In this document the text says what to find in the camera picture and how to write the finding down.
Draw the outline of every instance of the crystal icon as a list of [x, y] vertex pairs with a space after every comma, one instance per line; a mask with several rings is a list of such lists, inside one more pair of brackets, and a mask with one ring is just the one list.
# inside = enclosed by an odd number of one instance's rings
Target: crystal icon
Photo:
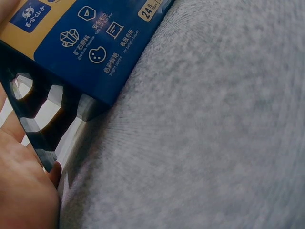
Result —
[[72, 47], [79, 40], [80, 35], [76, 29], [71, 29], [68, 32], [61, 33], [61, 41], [63, 47]]

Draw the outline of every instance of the icon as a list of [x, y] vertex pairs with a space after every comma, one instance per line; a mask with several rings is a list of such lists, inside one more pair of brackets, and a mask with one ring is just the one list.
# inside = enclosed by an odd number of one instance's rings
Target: icon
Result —
[[96, 10], [90, 6], [84, 6], [77, 14], [80, 18], [85, 21], [90, 21], [96, 17]]
[[71, 47], [76, 44], [80, 36], [76, 29], [69, 30], [68, 32], [61, 33], [61, 41], [63, 47]]
[[91, 49], [89, 51], [89, 59], [93, 63], [102, 63], [106, 59], [106, 50], [103, 47]]
[[121, 26], [118, 23], [113, 22], [107, 29], [106, 33], [108, 33], [110, 36], [112, 36], [114, 39], [116, 39], [119, 36], [119, 34], [123, 28], [124, 28], [124, 26]]

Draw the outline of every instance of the yellow label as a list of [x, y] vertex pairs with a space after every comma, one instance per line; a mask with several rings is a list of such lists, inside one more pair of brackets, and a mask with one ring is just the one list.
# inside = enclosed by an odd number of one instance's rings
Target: yellow label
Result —
[[144, 21], [150, 22], [162, 2], [163, 0], [147, 0], [147, 2], [138, 12], [138, 16]]
[[52, 7], [51, 11], [42, 19], [41, 23], [31, 33], [27, 33], [17, 26], [9, 23], [15, 13], [26, 3], [21, 0], [15, 11], [0, 25], [0, 40], [9, 46], [34, 60], [34, 53], [43, 39], [47, 36], [53, 26], [65, 14], [65, 12], [76, 2], [76, 0], [58, 0], [49, 3], [47, 0], [41, 2]]

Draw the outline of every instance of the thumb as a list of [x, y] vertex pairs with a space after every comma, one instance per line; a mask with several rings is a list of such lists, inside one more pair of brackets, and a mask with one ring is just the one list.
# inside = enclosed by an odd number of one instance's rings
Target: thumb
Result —
[[20, 0], [0, 0], [0, 24]]
[[59, 162], [55, 162], [52, 170], [47, 173], [50, 181], [53, 183], [53, 185], [57, 188], [59, 181], [61, 179], [61, 165], [59, 164]]

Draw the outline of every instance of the textured fabric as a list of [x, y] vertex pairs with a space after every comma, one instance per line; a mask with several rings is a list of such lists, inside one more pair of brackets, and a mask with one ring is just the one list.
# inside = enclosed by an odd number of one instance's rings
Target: textured fabric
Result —
[[69, 162], [61, 229], [304, 228], [304, 63], [304, 0], [177, 0]]

